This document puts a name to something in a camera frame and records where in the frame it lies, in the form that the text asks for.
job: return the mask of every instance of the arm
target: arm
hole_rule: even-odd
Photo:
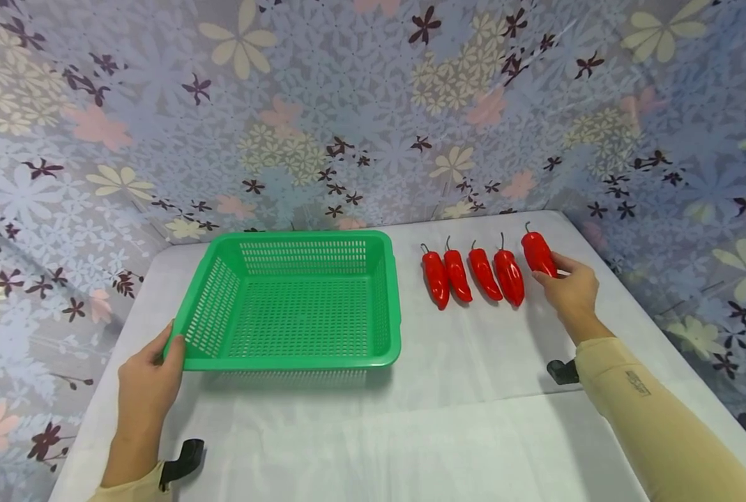
[[[161,427],[181,387],[183,337],[172,340],[167,359],[160,363],[172,322],[139,353],[119,368],[119,414],[108,464],[97,492],[89,502],[162,502],[163,463],[158,461]]]
[[[577,347],[580,382],[610,423],[652,502],[744,501],[746,469],[595,315],[593,271],[554,253],[569,275],[533,273]]]

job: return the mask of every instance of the red chili pepper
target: red chili pepper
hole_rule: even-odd
[[[426,254],[423,257],[424,274],[428,281],[428,289],[432,293],[437,308],[445,310],[448,305],[448,296],[451,294],[448,290],[448,274],[446,267],[443,266],[443,260],[440,255],[432,250],[428,250],[426,244],[420,244],[421,248],[426,248]]]
[[[501,301],[501,291],[498,290],[498,284],[493,278],[493,269],[490,268],[490,260],[487,258],[487,253],[482,248],[473,249],[471,244],[471,252],[468,253],[468,258],[471,260],[471,266],[473,268],[473,274],[482,289],[490,297],[490,300]]]
[[[519,264],[515,262],[515,255],[504,249],[504,232],[501,232],[501,249],[496,252],[493,261],[504,297],[512,305],[520,307],[524,299],[523,274],[521,274]]]
[[[521,239],[521,245],[524,248],[528,267],[537,273],[557,278],[557,265],[554,265],[554,260],[551,258],[551,249],[546,244],[546,239],[538,232],[528,231],[528,222],[525,228],[526,235]]]
[[[454,289],[454,294],[464,302],[473,301],[471,295],[470,286],[468,286],[468,277],[465,275],[465,266],[462,263],[462,254],[456,249],[448,247],[448,241],[451,236],[446,239],[446,254],[443,255],[443,260],[446,261],[446,273],[448,279],[451,279],[451,286]]]

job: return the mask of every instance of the beige sleeve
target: beige sleeve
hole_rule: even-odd
[[[746,469],[617,338],[579,344],[579,380],[652,502],[746,502]]]
[[[163,465],[158,462],[141,480],[110,488],[97,487],[89,502],[172,502],[172,490],[162,492],[158,488]]]

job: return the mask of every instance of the basket rim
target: basket rim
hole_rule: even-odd
[[[384,273],[387,280],[388,315],[390,322],[390,348],[379,356],[267,356],[266,358],[184,358],[184,371],[301,371],[301,370],[361,370],[389,366],[401,353],[401,310],[398,292],[398,274],[395,269],[393,240],[377,229],[353,229],[353,231],[295,231],[295,232],[231,232],[213,239],[192,276],[186,294],[178,309],[172,326],[171,337],[167,340],[163,354],[169,352],[172,339],[182,334],[194,315],[194,306],[199,298],[199,290],[204,276],[209,274],[216,258],[216,249],[225,241],[303,241],[311,238],[352,238],[366,236],[381,240],[384,246]]]

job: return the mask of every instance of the black clamp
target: black clamp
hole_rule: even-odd
[[[171,481],[179,480],[197,470],[197,467],[203,461],[205,445],[203,439],[187,439],[184,441],[178,459],[164,462],[161,469],[161,482],[158,483],[158,487],[166,492]]]
[[[554,359],[551,363],[546,365],[546,371],[554,379],[554,383],[559,386],[568,385],[570,383],[579,383],[579,373],[576,371],[576,365],[574,360],[569,360],[568,363],[563,363],[562,360]]]

